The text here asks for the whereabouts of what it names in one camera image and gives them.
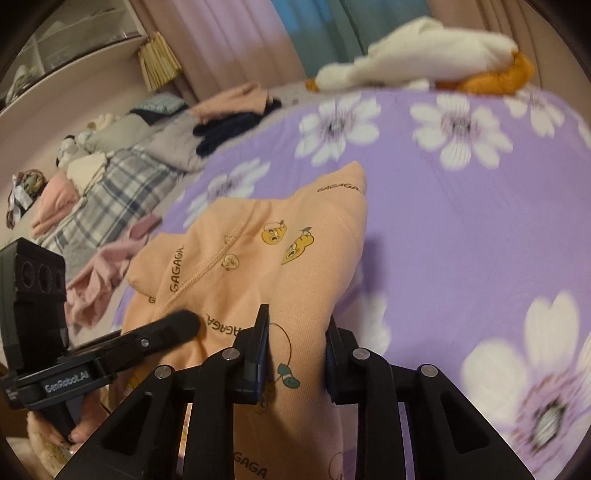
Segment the person's left hand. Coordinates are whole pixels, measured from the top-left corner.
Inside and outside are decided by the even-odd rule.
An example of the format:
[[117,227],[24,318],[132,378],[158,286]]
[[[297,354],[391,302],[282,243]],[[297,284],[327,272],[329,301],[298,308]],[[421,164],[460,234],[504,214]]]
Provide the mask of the person's left hand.
[[69,434],[70,443],[84,443],[108,416],[109,412],[102,405],[98,390],[85,395],[80,409],[80,421]]

